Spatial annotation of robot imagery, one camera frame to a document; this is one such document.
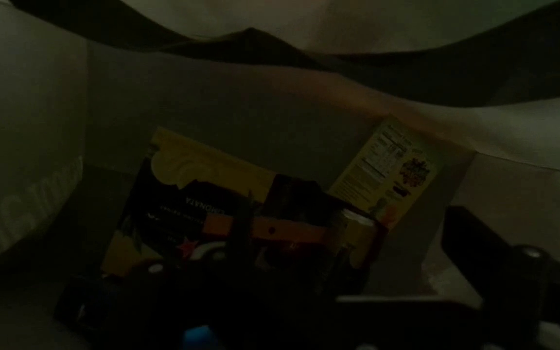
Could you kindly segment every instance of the orange object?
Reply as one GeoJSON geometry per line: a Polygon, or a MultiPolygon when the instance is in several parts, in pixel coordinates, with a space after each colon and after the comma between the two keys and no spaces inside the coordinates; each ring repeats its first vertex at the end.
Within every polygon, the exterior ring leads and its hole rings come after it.
{"type": "MultiPolygon", "coordinates": [[[[227,237],[233,226],[231,216],[208,214],[202,233],[227,237]]],[[[288,241],[288,243],[323,243],[326,230],[303,222],[289,222],[278,218],[253,218],[251,237],[260,241],[288,241]]]]}

